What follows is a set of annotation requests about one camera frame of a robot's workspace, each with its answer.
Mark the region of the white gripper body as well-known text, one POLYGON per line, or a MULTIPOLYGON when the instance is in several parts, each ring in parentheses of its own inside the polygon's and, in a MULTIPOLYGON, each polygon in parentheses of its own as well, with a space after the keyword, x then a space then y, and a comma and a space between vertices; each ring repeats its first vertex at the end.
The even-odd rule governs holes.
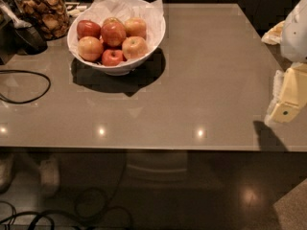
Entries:
POLYGON ((307 62, 307 0, 300 0, 288 14, 281 35, 282 57, 291 62, 307 62))

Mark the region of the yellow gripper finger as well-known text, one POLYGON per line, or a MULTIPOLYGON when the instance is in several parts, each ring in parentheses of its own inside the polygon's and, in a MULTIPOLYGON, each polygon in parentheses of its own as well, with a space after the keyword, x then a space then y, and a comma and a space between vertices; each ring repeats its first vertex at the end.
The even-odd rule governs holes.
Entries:
POLYGON ((265 117, 266 125, 292 121, 307 104, 307 64, 295 62, 273 78, 272 100, 265 117))

